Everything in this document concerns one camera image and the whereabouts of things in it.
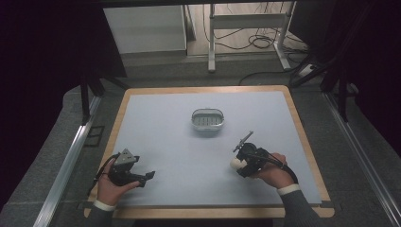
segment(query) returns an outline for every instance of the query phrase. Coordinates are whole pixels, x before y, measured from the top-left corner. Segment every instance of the human hand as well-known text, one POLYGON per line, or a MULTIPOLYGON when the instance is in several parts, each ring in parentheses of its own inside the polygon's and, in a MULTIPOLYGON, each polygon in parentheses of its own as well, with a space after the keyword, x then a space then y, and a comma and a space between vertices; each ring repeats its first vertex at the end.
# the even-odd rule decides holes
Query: human hand
POLYGON ((115 159, 112 159, 105 167, 103 174, 98 180, 97 200, 110 206, 116 206, 121 196, 127 191, 139 186, 139 182, 128 183, 123 186, 117 186, 110 181, 107 175, 115 159))
MULTIPOLYGON (((272 153, 270 154, 270 157, 271 156, 280 160, 283 164, 287 164, 286 156, 279 153, 272 153)), ((287 172, 272 163, 266 163, 259 171, 254 173, 252 177, 262 179, 265 183, 277 189, 294 184, 294 181, 287 172)))

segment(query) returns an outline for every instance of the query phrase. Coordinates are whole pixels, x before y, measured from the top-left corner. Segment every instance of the small bowl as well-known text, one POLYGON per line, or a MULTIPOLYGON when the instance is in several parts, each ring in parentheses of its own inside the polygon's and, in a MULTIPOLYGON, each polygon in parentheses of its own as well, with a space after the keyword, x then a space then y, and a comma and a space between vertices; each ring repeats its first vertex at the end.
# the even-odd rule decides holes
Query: small bowl
POLYGON ((192 113, 192 125, 197 131, 218 131, 223 123, 223 112, 218 109, 198 109, 192 113))

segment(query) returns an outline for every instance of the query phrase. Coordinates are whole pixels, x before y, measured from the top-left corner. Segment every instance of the suit sleeve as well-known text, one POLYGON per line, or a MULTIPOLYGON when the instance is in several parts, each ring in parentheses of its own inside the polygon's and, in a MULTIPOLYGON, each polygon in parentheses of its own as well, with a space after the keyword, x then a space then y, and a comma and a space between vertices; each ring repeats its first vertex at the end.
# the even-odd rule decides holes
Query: suit sleeve
POLYGON ((85 227, 111 227, 112 219, 113 219, 114 211, 104 211, 102 209, 97 208, 96 206, 92 207, 91 213, 88 218, 85 220, 85 227))
POLYGON ((296 190, 281 196, 286 216, 285 227, 323 227, 321 218, 310 207, 303 192, 296 190))

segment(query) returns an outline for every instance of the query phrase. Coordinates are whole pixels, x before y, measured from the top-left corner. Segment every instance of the wall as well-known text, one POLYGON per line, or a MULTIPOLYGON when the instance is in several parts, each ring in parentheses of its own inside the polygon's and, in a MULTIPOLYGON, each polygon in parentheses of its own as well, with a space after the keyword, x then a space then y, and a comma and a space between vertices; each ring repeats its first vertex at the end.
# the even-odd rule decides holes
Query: wall
POLYGON ((120 54, 186 49, 182 6, 104 12, 120 54))

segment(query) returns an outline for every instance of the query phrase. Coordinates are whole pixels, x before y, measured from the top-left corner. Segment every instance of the shirt cuff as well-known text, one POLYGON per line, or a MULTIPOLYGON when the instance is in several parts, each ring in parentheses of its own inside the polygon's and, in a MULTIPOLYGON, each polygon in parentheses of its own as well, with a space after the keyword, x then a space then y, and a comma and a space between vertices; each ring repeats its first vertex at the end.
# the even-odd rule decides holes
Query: shirt cuff
POLYGON ((293 192, 293 191, 298 191, 298 190, 301 190, 301 187, 300 187, 299 184, 295 183, 295 184, 292 184, 292 185, 290 185, 290 186, 277 189, 277 193, 278 193, 280 196, 284 196, 284 195, 286 195, 286 194, 288 194, 288 193, 291 193, 291 192, 293 192))
POLYGON ((98 200, 94 201, 94 206, 99 208, 99 209, 101 209, 101 210, 104 210, 104 211, 113 211, 113 210, 115 210, 115 206, 110 206, 110 205, 105 204, 105 203, 103 203, 101 201, 98 201, 98 200))

